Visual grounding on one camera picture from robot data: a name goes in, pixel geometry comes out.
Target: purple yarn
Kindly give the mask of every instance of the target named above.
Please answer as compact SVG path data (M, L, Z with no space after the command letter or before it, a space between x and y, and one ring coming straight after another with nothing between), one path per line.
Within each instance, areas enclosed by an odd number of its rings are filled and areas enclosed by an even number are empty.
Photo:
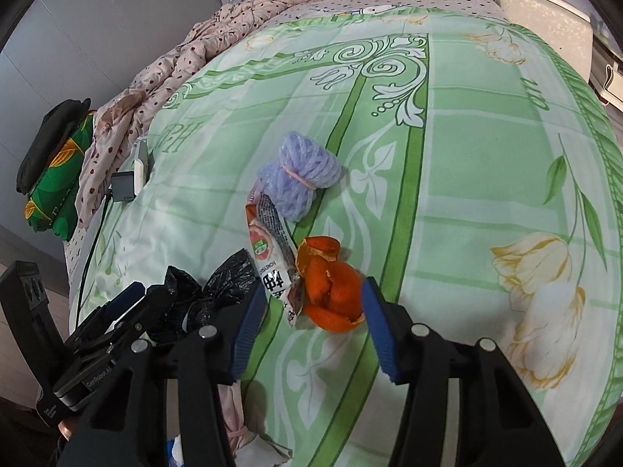
M260 168L257 178L259 191L270 197L288 221L299 221L309 212L316 191L290 176L285 167L319 189L333 186L342 174L342 165L332 152L297 132L287 133L277 159Z

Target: green bag with yellow pattern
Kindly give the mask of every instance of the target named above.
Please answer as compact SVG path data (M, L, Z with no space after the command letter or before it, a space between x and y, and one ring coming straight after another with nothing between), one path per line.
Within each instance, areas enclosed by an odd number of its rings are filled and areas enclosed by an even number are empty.
M29 194L24 210L35 232L52 228L63 240L70 240L78 224L74 203L84 154L93 138L93 114L89 114L67 139Z

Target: green bedspread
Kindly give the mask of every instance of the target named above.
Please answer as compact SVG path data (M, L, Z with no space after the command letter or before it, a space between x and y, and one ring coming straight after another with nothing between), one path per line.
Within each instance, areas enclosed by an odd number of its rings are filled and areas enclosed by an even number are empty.
M295 21L220 55L152 123L150 181L111 207L81 316L167 265L206 279L249 247L246 195L290 130L348 171L297 242L336 237L414 320L494 338L566 461L586 459L623 389L623 159L588 85L521 26L401 8ZM406 388L365 325L290 329L272 300L243 384L248 426L293 467L387 465Z

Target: metal bolt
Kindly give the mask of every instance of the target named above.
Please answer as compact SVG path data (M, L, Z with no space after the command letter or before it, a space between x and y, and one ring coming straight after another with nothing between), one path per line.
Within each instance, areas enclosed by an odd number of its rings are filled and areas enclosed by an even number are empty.
M411 333L416 337L426 337L426 335L431 333L431 330L426 325L423 325L421 323L415 323L411 327Z
M497 346L495 345L495 342L486 337L480 340L479 345L482 349L488 352L495 351L495 348L497 348Z
M132 342L130 349L135 353L140 353L141 351L145 351L147 346L149 346L149 343L145 339L136 339Z
M216 326L205 325L199 329L199 336L202 339L210 339L211 337L214 337L218 332L219 330L216 329Z

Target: power cord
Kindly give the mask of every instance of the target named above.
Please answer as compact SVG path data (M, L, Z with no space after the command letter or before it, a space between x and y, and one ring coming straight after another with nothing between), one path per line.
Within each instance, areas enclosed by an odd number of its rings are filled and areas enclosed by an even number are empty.
M104 200L104 205L102 207L102 218L100 219L100 225L97 227L97 232L95 234L95 238L93 239L93 244L91 244L91 250L88 252L88 258L86 259L86 263L84 269L82 270L82 280L80 281L80 293L78 294L78 307L76 310L76 328L78 329L78 325L80 324L80 310L82 309L82 294L84 293L84 284L86 283L86 275L88 274L88 268L91 265L91 259L93 258L93 253L95 252L95 245L97 244L97 239L100 236L100 232L102 231L102 226L104 226L104 219L106 218L106 209L108 208L108 204L110 203L110 199L113 197L112 190L108 190L106 192L106 199Z

